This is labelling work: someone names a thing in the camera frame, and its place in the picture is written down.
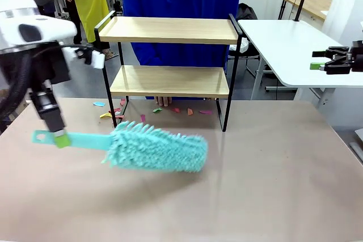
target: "confetti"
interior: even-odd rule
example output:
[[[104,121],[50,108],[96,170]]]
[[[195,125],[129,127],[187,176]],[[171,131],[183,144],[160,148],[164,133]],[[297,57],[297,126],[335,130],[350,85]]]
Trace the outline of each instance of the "confetti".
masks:
[[[113,111],[116,113],[116,112],[121,112],[121,108],[116,108],[116,109],[113,109]]]
[[[93,105],[98,106],[98,107],[104,107],[106,105],[106,103],[96,101],[96,102],[93,102]]]
[[[212,114],[212,111],[199,111],[202,114]]]
[[[160,112],[162,110],[163,110],[162,108],[156,108],[156,109],[153,110],[153,113],[158,113],[158,112]]]
[[[103,117],[112,117],[112,116],[110,113],[104,113],[104,114],[100,115],[100,118],[103,118]]]

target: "teal microfiber duster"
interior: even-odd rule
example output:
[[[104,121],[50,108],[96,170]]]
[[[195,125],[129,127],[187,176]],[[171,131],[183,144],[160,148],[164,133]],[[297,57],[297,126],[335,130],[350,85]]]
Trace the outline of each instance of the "teal microfiber duster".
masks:
[[[201,171],[208,144],[201,136],[171,134],[154,126],[120,123],[110,135],[67,133],[71,147],[107,150],[103,163],[131,169]],[[33,143],[55,145],[52,133],[37,130]]]

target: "blue cloth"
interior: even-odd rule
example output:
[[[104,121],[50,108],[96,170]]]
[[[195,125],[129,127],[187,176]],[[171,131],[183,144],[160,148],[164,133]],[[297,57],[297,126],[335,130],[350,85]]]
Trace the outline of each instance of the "blue cloth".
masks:
[[[228,19],[238,0],[123,0],[125,16]],[[141,65],[221,67],[225,45],[132,43]]]

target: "green paper piece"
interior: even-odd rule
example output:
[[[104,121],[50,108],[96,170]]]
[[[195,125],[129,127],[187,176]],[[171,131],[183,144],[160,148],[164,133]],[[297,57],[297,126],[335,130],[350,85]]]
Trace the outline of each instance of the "green paper piece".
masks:
[[[310,70],[319,70],[322,65],[325,65],[324,62],[312,62],[310,64]]]
[[[157,109],[154,109],[154,110],[153,110],[153,112],[154,112],[154,113],[158,113],[158,112],[160,112],[160,111],[162,111],[162,110],[163,110],[162,108],[157,108]]]
[[[54,142],[57,147],[69,147],[71,145],[71,141],[67,134],[63,134],[62,136],[54,137]]]

